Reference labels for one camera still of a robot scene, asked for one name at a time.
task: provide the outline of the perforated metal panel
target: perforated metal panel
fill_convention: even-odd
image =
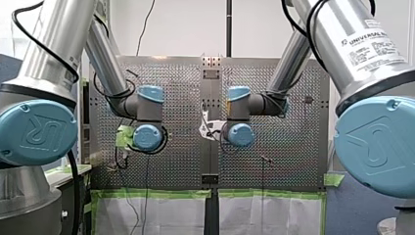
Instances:
[[[108,110],[104,98],[97,96],[95,126],[97,131],[97,151],[102,159],[93,178],[94,188],[145,187],[146,166],[149,160],[148,185],[162,189],[192,189],[201,185],[200,160],[200,58],[165,59],[121,57],[119,61],[124,71],[139,74],[138,79],[129,72],[126,78],[137,86],[140,84],[159,85],[164,89],[163,125],[169,132],[165,149],[157,155],[146,156],[133,153],[128,158],[128,169],[113,172],[108,169],[115,162],[115,131],[120,118]],[[121,154],[119,162],[123,164]]]
[[[120,57],[119,61],[124,70],[139,74],[137,79],[129,72],[124,73],[137,86],[155,84],[164,88],[163,124],[170,133],[170,141],[162,153],[150,157],[133,154],[127,170],[112,171],[115,131],[120,118],[109,112],[105,100],[91,86],[94,188],[145,187],[147,159],[151,188],[199,189],[202,173],[219,173],[221,188],[260,188],[263,184],[266,188],[317,191],[322,187],[327,159],[329,80],[314,62],[309,63],[301,82],[291,92],[287,118],[252,117],[255,144],[234,156],[226,156],[206,148],[207,142],[202,141],[198,132],[201,91],[219,94],[216,99],[222,101],[220,107],[225,119],[228,87],[248,85],[252,92],[263,91],[278,60],[222,58],[219,67],[222,80],[217,83],[217,89],[201,87],[205,84],[201,80],[206,67],[202,58]],[[304,102],[306,96],[313,99],[311,104]],[[274,166],[263,164],[261,156],[273,159]],[[121,154],[118,158],[122,164]],[[218,167],[211,165],[217,163],[214,159],[219,159]]]
[[[223,59],[222,90],[247,85],[264,91],[276,63],[273,60]],[[235,155],[219,156],[219,187],[279,188],[316,191],[323,186],[327,159],[329,77],[309,62],[301,81],[290,92],[287,117],[252,117],[255,142]],[[306,104],[305,98],[313,102]],[[227,152],[235,148],[226,146]],[[266,163],[263,157],[271,159]]]

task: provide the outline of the metal frame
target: metal frame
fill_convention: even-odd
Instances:
[[[222,182],[226,182],[226,179],[223,181],[221,178],[221,173],[223,173],[224,168],[221,166],[221,159],[224,158],[222,156],[221,151],[219,150],[219,146],[217,142],[208,141],[203,139],[200,135],[196,137],[195,132],[198,131],[201,121],[201,111],[200,111],[200,104],[204,102],[206,104],[206,109],[209,110],[209,119],[225,119],[224,115],[224,108],[225,108],[225,101],[226,101],[226,90],[225,87],[230,84],[224,84],[226,81],[226,73],[229,67],[232,66],[242,66],[249,70],[251,67],[258,67],[258,69],[253,70],[252,72],[258,72],[258,76],[262,76],[262,80],[264,86],[267,84],[267,80],[269,77],[264,75],[265,73],[271,72],[273,73],[273,69],[276,67],[278,60],[275,59],[230,59],[230,58],[218,58],[218,57],[202,57],[202,58],[188,58],[188,57],[176,57],[176,58],[165,58],[165,57],[118,57],[118,61],[123,67],[123,69],[131,69],[134,68],[134,72],[139,74],[138,80],[145,81],[145,83],[156,83],[157,85],[161,86],[168,86],[165,89],[166,92],[166,104],[164,109],[164,120],[163,122],[166,124],[167,129],[171,124],[177,124],[180,119],[178,117],[185,116],[184,118],[188,118],[186,120],[186,125],[189,123],[195,124],[195,129],[191,130],[191,138],[192,141],[196,144],[192,144],[192,146],[180,143],[180,136],[175,132],[175,130],[170,133],[170,137],[172,141],[168,145],[170,145],[171,149],[167,149],[164,151],[163,157],[160,156],[151,156],[150,157],[150,169],[149,169],[149,187],[155,189],[164,189],[164,190],[188,190],[188,189],[214,189],[217,188],[267,188],[267,189],[284,189],[284,190],[293,190],[293,191],[323,191],[324,190],[324,173],[326,172],[327,168],[327,148],[328,148],[328,102],[329,102],[329,77],[323,70],[321,70],[318,65],[314,61],[310,61],[308,63],[307,71],[312,73],[314,80],[308,80],[309,77],[305,77],[299,83],[298,87],[293,90],[293,97],[290,99],[296,100],[296,94],[299,94],[298,90],[302,89],[306,90],[306,86],[311,84],[310,82],[319,81],[319,84],[314,84],[318,86],[320,91],[318,97],[314,97],[313,105],[313,120],[312,125],[310,128],[318,128],[318,136],[312,136],[313,138],[318,138],[318,144],[316,141],[312,142],[313,145],[310,148],[313,148],[313,154],[311,160],[313,165],[310,167],[315,167],[313,171],[315,174],[315,179],[312,185],[308,181],[306,184],[301,184],[298,181],[298,184],[292,185],[281,185],[275,183],[272,180],[266,180],[264,184],[263,181],[261,182],[260,178],[256,178],[252,182],[247,184],[241,185],[238,183],[230,184],[228,181],[227,183],[223,184]],[[192,78],[191,81],[180,81],[183,77],[181,70],[187,70],[191,68]],[[157,72],[160,71],[164,77],[160,77]],[[212,79],[208,77],[204,77],[204,74],[208,72],[212,74],[212,71],[219,71],[218,78]],[[124,75],[130,79],[137,79],[132,74],[125,72]],[[167,81],[163,80],[167,79],[172,83],[175,83],[175,79],[177,79],[177,84],[170,84]],[[183,99],[191,99],[188,102],[183,100],[176,100],[176,102],[180,102],[180,104],[173,104],[171,103],[171,98],[174,95],[178,95],[183,92],[187,92],[186,82],[192,82],[192,92],[197,92],[198,94],[192,94],[192,98],[188,98],[181,94]],[[183,92],[175,92],[174,94],[169,94],[173,90],[180,90],[185,89]],[[100,117],[100,111],[102,111],[105,102],[103,102],[103,98],[100,97],[97,92],[95,91],[93,86],[90,86],[90,116],[91,116],[91,144],[90,144],[90,153],[91,153],[91,162],[94,163],[96,173],[94,173],[95,177],[93,177],[92,186],[94,188],[117,188],[117,187],[137,187],[142,188],[145,186],[143,182],[143,177],[146,171],[146,164],[145,160],[147,157],[139,156],[136,154],[131,155],[129,158],[129,167],[128,170],[122,170],[121,174],[118,173],[110,173],[108,171],[109,167],[114,167],[114,141],[115,141],[115,129],[116,125],[119,123],[120,118],[111,116],[109,117]],[[172,107],[176,106],[175,109],[178,109],[176,112],[172,112]],[[180,109],[186,109],[186,114],[190,114],[188,117],[186,114],[180,114]],[[108,131],[104,135],[101,133],[101,137],[105,137],[105,139],[101,139],[101,145],[112,145],[111,148],[108,146],[105,149],[100,150],[99,148],[99,135],[100,131]],[[189,148],[194,148],[192,153],[196,154],[197,156],[192,156],[191,158],[182,156],[180,151],[189,151]],[[118,155],[119,161],[122,163],[122,159],[120,155]],[[186,163],[186,161],[193,161],[192,164]],[[169,162],[170,167],[165,168],[165,164]],[[258,157],[257,159],[251,160],[247,167],[256,167],[258,168],[261,165],[263,160]],[[172,172],[171,175],[167,172],[169,170],[175,171]],[[274,169],[267,169],[267,175],[273,175],[271,171],[276,171]]]

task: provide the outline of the black cable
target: black cable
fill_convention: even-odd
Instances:
[[[118,126],[117,126],[117,128],[116,128],[116,129],[119,129],[119,127],[122,125],[122,122],[123,122],[123,121],[124,121],[124,118],[122,118],[122,119],[119,121]],[[120,168],[120,169],[127,169],[127,168],[128,168],[128,158],[124,159],[124,165],[121,165],[121,164],[118,162],[117,152],[118,152],[118,148],[115,146],[115,149],[114,149],[114,160],[115,160],[115,164],[116,164],[116,166],[117,166],[118,168]]]
[[[73,226],[72,235],[77,235],[80,222],[80,180],[76,166],[76,158],[72,150],[68,152],[68,159],[73,178]]]
[[[128,186],[127,186],[126,182],[125,182],[125,178],[124,178],[124,175],[122,174],[122,171],[121,171],[121,170],[119,170],[119,171],[118,171],[118,173],[119,173],[119,178],[121,179],[122,187],[124,187],[124,188],[125,188],[125,196],[126,196],[126,201],[127,201],[127,204],[128,204],[128,205],[132,208],[132,210],[133,210],[133,212],[134,212],[134,214],[135,214],[135,218],[136,218],[136,221],[135,221],[134,227],[132,228],[132,230],[131,230],[131,232],[130,232],[130,235],[132,235],[132,234],[134,234],[134,231],[135,231],[135,229],[137,228],[138,223],[140,222],[140,215],[138,215],[138,211],[135,209],[134,205],[132,205],[132,203],[130,202],[130,197],[129,197],[129,195],[130,195],[130,193],[129,193],[129,188],[128,188]]]
[[[32,11],[36,8],[39,8],[42,5],[43,5],[43,1],[41,1],[38,4],[35,4],[33,6],[30,6],[30,7],[17,9],[16,11],[14,11],[12,13],[12,21],[24,33],[24,35],[26,35],[28,38],[30,38],[30,40],[32,40],[34,43],[36,43],[37,46],[39,46],[40,48],[45,50],[49,55],[51,55],[53,58],[55,58],[57,61],[59,61],[70,73],[72,73],[72,75],[74,76],[74,81],[72,83],[77,83],[79,81],[79,74],[77,73],[77,71],[70,64],[68,64],[64,59],[62,59],[60,56],[58,56],[58,54],[53,52],[51,49],[49,49],[47,46],[45,46],[43,43],[41,43],[39,40],[37,40],[35,37],[33,37],[22,26],[22,24],[18,20],[18,14]]]
[[[205,103],[201,103],[201,113],[202,113],[202,120],[204,121],[205,126],[207,127],[207,133],[210,134],[210,136],[214,139],[214,141],[219,142],[219,140],[216,139],[216,137],[214,137],[213,132],[210,130],[210,128],[208,127],[208,122],[204,117],[204,105]]]
[[[307,32],[307,39],[308,39],[308,44],[310,45],[310,49],[314,54],[315,60],[318,62],[318,64],[320,64],[320,66],[325,70],[326,70],[326,66],[324,65],[323,59],[321,59],[320,55],[318,54],[317,48],[314,44],[314,39],[312,38],[313,35],[311,33],[311,22],[313,20],[313,18],[317,18],[318,13],[320,12],[321,8],[324,6],[325,3],[327,3],[329,0],[319,0],[310,10],[310,13],[308,14],[307,17],[307,22],[305,25],[306,28],[306,32]]]
[[[285,100],[282,99],[282,98],[271,97],[270,95],[272,95],[272,94],[282,95],[283,97],[287,97],[288,94],[283,94],[283,93],[279,94],[278,92],[269,92],[269,91],[259,93],[259,95],[262,96],[262,98],[264,100],[267,100],[267,101],[271,102],[274,106],[276,106],[280,110],[281,115],[278,115],[277,116],[278,118],[285,118],[286,117],[285,109],[280,104],[278,104],[278,102],[276,102],[274,99],[279,99],[279,100],[282,100],[282,101],[285,101]]]
[[[370,14],[372,14],[372,16],[376,15],[376,1],[375,0],[369,0],[370,2]]]
[[[105,32],[106,32],[106,34],[107,34],[107,37],[108,37],[108,38],[110,38],[110,30],[108,29],[107,25],[103,22],[103,20],[101,20],[101,18],[100,18],[100,17],[98,17],[98,16],[97,16],[97,15],[95,15],[95,14],[94,14],[94,18],[95,18],[95,20],[96,20],[99,24],[101,24],[101,25],[104,27],[104,30],[105,30]]]
[[[147,156],[146,162],[146,177],[145,177],[145,187],[146,187],[146,199],[144,202],[144,218],[143,218],[143,225],[141,226],[141,234],[144,235],[144,230],[146,227],[147,221],[147,202],[149,200],[149,166],[150,166],[150,156]]]
[[[283,7],[284,15],[286,16],[287,20],[290,22],[290,24],[299,31],[302,35],[307,36],[307,33],[302,29],[296,21],[291,17],[290,12],[288,11],[287,7],[287,0],[281,0],[281,4]]]
[[[302,28],[293,20],[293,18],[291,17],[288,8],[287,8],[287,1],[286,0],[281,0],[282,5],[283,5],[283,12],[286,16],[286,18],[288,19],[288,21],[291,23],[291,25],[298,30],[302,35],[306,36],[308,39],[308,44],[310,45],[310,49],[313,52],[316,61],[320,64],[320,66],[326,71],[326,67],[324,65],[323,60],[321,59],[320,55],[318,54],[318,50],[315,46],[314,40],[312,38],[312,33],[311,33],[311,22],[313,19],[317,18],[318,13],[320,12],[321,8],[323,7],[323,5],[325,3],[327,3],[329,0],[319,0],[310,10],[308,17],[307,17],[307,21],[306,21],[306,31],[302,30]],[[369,0],[370,2],[370,7],[371,7],[371,14],[372,16],[376,15],[376,1],[375,0]]]
[[[122,98],[128,98],[129,96],[131,96],[132,94],[134,94],[135,91],[135,84],[133,81],[131,81],[130,79],[126,79],[126,81],[128,83],[131,84],[132,89],[128,88],[129,92],[125,93],[125,94],[121,94],[121,95],[108,95],[106,94],[104,91],[100,90],[98,88],[98,83],[97,83],[97,73],[94,72],[94,78],[93,78],[93,83],[94,83],[94,87],[97,90],[98,93],[100,93],[100,95],[106,97],[106,98],[110,98],[110,99],[122,99]]]
[[[219,147],[220,147],[220,149],[222,150],[222,152],[225,154],[225,155],[229,155],[229,156],[233,156],[233,155],[236,155],[238,152],[239,152],[239,148],[237,148],[234,152],[228,152],[227,150],[225,150],[225,147],[223,147],[223,133],[225,133],[225,127],[228,125],[228,123],[227,122],[225,122],[223,125],[222,125],[222,128],[220,129],[220,135],[219,135]]]
[[[132,151],[140,153],[140,154],[145,154],[145,155],[156,155],[159,154],[161,151],[164,150],[165,146],[167,146],[167,142],[168,142],[168,131],[164,126],[161,126],[162,131],[164,132],[164,138],[163,138],[163,142],[161,144],[161,146],[156,149],[155,151],[152,152],[146,152],[146,151],[141,151],[139,149],[136,149],[134,147],[132,147],[131,145],[127,144],[128,148],[130,148]]]
[[[153,0],[152,6],[150,7],[150,11],[147,14],[146,19],[144,20],[144,26],[143,26],[143,31],[141,31],[141,35],[140,38],[138,39],[138,46],[137,46],[137,52],[135,53],[135,56],[138,56],[138,53],[140,52],[140,46],[141,46],[141,40],[143,39],[144,33],[146,32],[146,28],[147,28],[147,21],[149,20],[150,15],[153,12],[153,8],[155,7],[155,3],[156,0]]]

